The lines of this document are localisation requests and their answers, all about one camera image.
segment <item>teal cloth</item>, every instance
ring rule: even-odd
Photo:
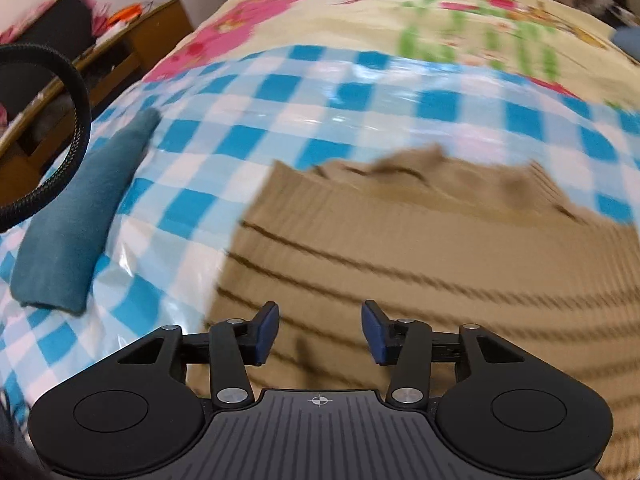
[[[160,115],[148,108],[89,153],[69,185],[31,219],[11,275],[21,304],[82,314],[118,204]]]

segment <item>black hose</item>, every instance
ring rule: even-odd
[[[91,133],[89,94],[82,76],[68,59],[49,47],[23,43],[0,46],[0,65],[7,63],[36,64],[57,75],[74,102],[76,122],[69,151],[54,174],[29,194],[0,206],[0,233],[33,216],[60,194],[76,174]]]

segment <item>crosshair marking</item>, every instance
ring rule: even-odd
[[[324,395],[317,394],[313,399],[309,399],[309,402],[314,403],[316,406],[324,406],[328,402],[332,402],[331,399],[327,399]]]

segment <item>plastic sheet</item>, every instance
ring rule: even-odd
[[[83,316],[12,300],[26,224],[2,237],[0,375],[14,405],[158,326],[201,330],[236,223],[274,159],[304,170],[439,142],[474,162],[538,160],[574,202],[640,218],[637,114],[488,68],[278,48],[133,86],[95,121],[92,149],[149,106],[162,121],[114,218]]]

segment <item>circular pad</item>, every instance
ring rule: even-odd
[[[200,400],[147,367],[89,368],[40,397],[29,420],[40,457],[72,478],[128,478],[180,455],[203,427]]]
[[[447,391],[436,424],[467,462],[502,476],[560,478],[597,464],[611,412],[542,362],[486,364]]]
[[[144,397],[123,390],[107,390],[78,402],[74,417],[83,428],[113,433],[132,428],[146,417],[148,411],[149,403]]]
[[[511,390],[491,403],[494,417],[519,431],[547,431],[566,417],[566,408],[556,396],[539,390]]]

